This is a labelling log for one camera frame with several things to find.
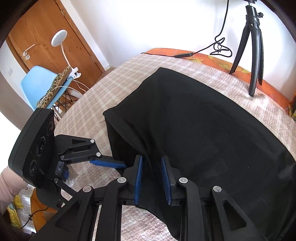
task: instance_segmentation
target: pink sleeve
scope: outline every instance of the pink sleeve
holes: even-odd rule
[[[8,205],[12,202],[27,183],[9,167],[6,167],[0,174],[0,212],[3,214]]]

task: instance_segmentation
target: tripod leg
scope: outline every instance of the tripod leg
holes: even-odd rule
[[[262,82],[263,82],[263,68],[264,68],[263,38],[262,38],[262,31],[260,31],[260,61],[259,61],[259,74],[258,74],[258,82],[260,85],[262,85]]]
[[[244,30],[242,32],[242,39],[239,44],[239,49],[237,50],[237,55],[235,56],[235,60],[233,62],[233,65],[231,67],[229,74],[233,74],[236,71],[237,66],[239,65],[239,62],[242,58],[242,54],[244,52],[244,49],[247,45],[249,35],[250,35],[250,27],[249,27],[249,24],[246,23]]]
[[[260,62],[260,32],[261,30],[257,26],[251,26],[252,35],[252,73],[249,87],[249,95],[254,96],[256,90],[256,84],[259,73]]]

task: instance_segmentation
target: camera lens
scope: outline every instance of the camera lens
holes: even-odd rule
[[[37,145],[37,155],[38,156],[41,156],[44,148],[45,148],[45,138],[42,137]]]
[[[30,165],[30,175],[33,176],[34,175],[34,172],[37,168],[37,163],[36,163],[36,160],[33,160],[31,162],[31,165]]]
[[[49,136],[52,132],[53,129],[53,123],[49,123],[48,127],[47,127],[47,135]]]

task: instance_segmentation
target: checkered tablecloth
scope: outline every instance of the checkered tablecloth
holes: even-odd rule
[[[212,67],[183,59],[141,54],[100,80],[71,107],[58,123],[55,135],[93,138],[103,155],[112,155],[103,112],[116,106],[159,67],[187,75],[236,102],[264,124],[296,159],[296,124],[272,99],[259,90],[248,94],[248,84]],[[72,165],[78,177],[73,189],[107,185],[119,177],[115,169],[90,163]],[[164,223],[148,211],[123,206],[122,240],[175,240]]]

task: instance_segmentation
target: chair backrest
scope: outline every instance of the chair backrest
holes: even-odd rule
[[[30,107],[35,110],[37,102],[46,94],[56,73],[40,66],[34,66],[22,79],[20,86]]]

